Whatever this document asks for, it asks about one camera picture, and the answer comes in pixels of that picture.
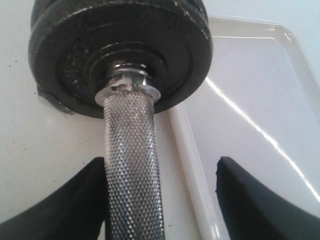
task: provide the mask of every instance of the white tray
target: white tray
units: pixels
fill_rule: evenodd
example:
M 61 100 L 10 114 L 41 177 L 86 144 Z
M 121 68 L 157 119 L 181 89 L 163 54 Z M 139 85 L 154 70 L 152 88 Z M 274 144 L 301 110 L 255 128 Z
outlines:
M 320 92 L 297 41 L 268 23 L 211 17 L 210 28 L 208 77 L 170 110 L 202 238 L 229 239 L 215 193 L 221 156 L 320 217 Z

